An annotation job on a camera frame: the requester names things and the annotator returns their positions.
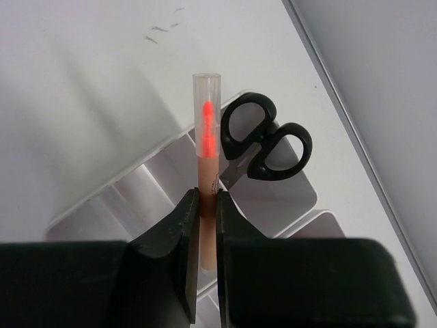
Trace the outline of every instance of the white wall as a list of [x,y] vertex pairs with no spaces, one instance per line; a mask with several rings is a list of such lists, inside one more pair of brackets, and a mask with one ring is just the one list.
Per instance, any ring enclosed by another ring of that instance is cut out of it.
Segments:
[[437,293],[437,1],[296,0]]

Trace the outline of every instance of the tan tube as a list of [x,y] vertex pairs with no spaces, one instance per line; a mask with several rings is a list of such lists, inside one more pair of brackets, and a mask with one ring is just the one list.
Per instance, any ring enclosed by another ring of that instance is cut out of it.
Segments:
[[200,193],[200,264],[217,267],[216,195],[219,189],[220,154],[219,74],[193,75],[194,121]]
[[216,195],[219,190],[219,157],[197,157],[200,193],[200,264],[205,270],[217,267]]

